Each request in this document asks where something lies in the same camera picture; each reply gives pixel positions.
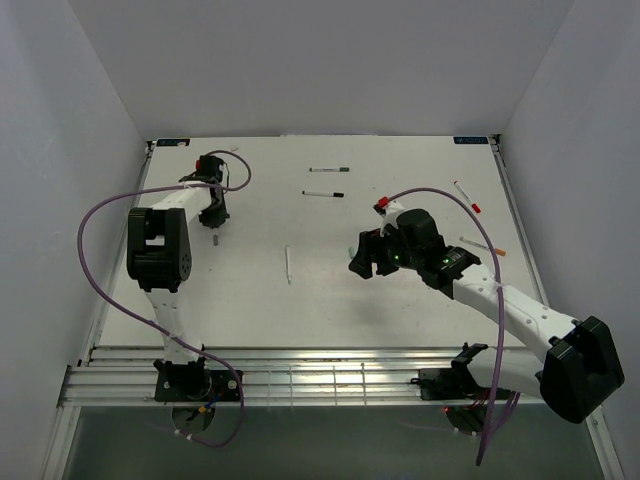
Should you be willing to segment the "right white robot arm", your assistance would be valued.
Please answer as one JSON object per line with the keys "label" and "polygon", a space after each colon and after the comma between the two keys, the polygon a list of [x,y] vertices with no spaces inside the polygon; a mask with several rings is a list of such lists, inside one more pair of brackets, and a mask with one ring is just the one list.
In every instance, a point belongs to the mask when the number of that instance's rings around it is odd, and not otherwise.
{"label": "right white robot arm", "polygon": [[466,346],[448,369],[428,380],[429,389],[450,386],[464,397],[484,388],[523,393],[580,423],[625,382],[604,321],[577,320],[501,284],[476,255],[446,244],[423,209],[396,210],[384,216],[381,227],[360,232],[349,269],[363,279],[411,270],[427,287],[495,322],[528,350]]}

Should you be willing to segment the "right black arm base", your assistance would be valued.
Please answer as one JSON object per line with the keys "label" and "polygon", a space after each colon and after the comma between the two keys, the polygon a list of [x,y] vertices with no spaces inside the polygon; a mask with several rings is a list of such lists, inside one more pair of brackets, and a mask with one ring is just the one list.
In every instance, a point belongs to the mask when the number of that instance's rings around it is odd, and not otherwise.
{"label": "right black arm base", "polygon": [[418,370],[410,384],[419,388],[422,400],[486,400],[493,381],[496,349],[486,344],[465,343],[446,367]]}

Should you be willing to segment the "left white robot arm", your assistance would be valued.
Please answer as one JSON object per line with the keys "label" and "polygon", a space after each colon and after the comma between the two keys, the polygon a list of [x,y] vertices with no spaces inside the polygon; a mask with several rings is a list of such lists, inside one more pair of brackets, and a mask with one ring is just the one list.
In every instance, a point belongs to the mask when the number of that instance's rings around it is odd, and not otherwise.
{"label": "left white robot arm", "polygon": [[128,215],[127,272],[144,291],[155,323],[165,332],[164,357],[154,362],[161,376],[161,391],[179,395],[181,401],[206,398],[212,376],[205,359],[182,344],[202,347],[189,326],[179,288],[194,265],[189,228],[200,225],[218,230],[229,218],[224,193],[217,188],[226,163],[209,153],[196,161],[195,171],[180,179],[181,188],[150,207],[136,207]]}

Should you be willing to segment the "black capped marker pen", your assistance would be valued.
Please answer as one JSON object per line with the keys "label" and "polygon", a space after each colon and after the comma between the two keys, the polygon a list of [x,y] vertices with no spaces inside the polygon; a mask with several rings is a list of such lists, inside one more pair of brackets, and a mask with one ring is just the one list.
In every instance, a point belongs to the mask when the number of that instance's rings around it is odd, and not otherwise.
{"label": "black capped marker pen", "polygon": [[323,198],[344,198],[345,194],[342,192],[320,192],[320,191],[309,191],[303,190],[302,195],[311,196],[311,197],[323,197]]}

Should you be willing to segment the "teal capped marker pen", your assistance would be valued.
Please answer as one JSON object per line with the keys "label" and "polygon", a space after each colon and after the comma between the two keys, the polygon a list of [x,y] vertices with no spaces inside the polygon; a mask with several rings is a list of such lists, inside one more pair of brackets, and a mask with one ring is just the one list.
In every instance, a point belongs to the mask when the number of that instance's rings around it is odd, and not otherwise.
{"label": "teal capped marker pen", "polygon": [[290,246],[289,245],[285,246],[284,252],[285,252],[286,279],[287,279],[288,285],[291,285],[291,282],[292,282],[292,270],[291,270],[291,254],[290,254]]}

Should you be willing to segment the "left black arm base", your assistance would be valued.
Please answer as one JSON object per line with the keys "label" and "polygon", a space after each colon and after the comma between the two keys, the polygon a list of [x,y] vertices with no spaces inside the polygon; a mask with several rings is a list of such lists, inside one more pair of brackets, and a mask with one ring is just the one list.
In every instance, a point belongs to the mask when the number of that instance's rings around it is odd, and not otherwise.
{"label": "left black arm base", "polygon": [[240,400],[240,382],[228,369],[210,369],[204,359],[186,364],[156,360],[157,371],[154,400],[165,403]]}

